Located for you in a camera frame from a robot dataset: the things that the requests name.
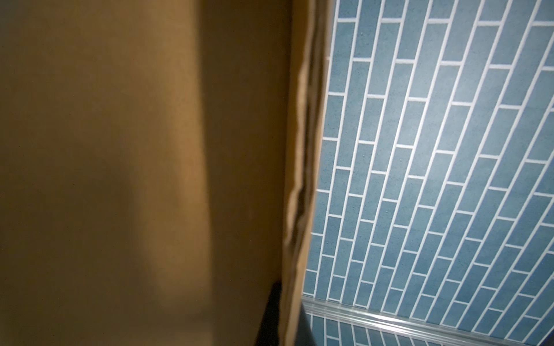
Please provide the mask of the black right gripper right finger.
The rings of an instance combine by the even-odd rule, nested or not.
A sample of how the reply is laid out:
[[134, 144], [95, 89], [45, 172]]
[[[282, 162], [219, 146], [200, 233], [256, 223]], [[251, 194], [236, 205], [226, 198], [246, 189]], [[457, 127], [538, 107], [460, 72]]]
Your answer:
[[310, 327], [310, 319], [304, 309], [304, 305], [300, 305], [299, 321], [297, 325], [297, 334], [294, 342], [295, 346], [316, 346], [316, 341]]

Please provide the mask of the brown cardboard box sheet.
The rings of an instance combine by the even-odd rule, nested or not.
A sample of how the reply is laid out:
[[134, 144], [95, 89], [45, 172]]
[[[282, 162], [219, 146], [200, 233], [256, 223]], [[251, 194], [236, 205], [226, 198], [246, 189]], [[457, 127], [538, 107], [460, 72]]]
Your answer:
[[329, 1], [1, 3], [1, 344], [294, 345]]

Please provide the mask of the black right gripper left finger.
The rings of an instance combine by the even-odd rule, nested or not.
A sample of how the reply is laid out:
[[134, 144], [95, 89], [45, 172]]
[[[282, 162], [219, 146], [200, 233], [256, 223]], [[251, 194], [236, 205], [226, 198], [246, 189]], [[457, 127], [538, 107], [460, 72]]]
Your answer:
[[280, 281], [275, 282], [271, 287], [255, 346], [279, 346], [278, 324], [281, 288], [282, 284]]

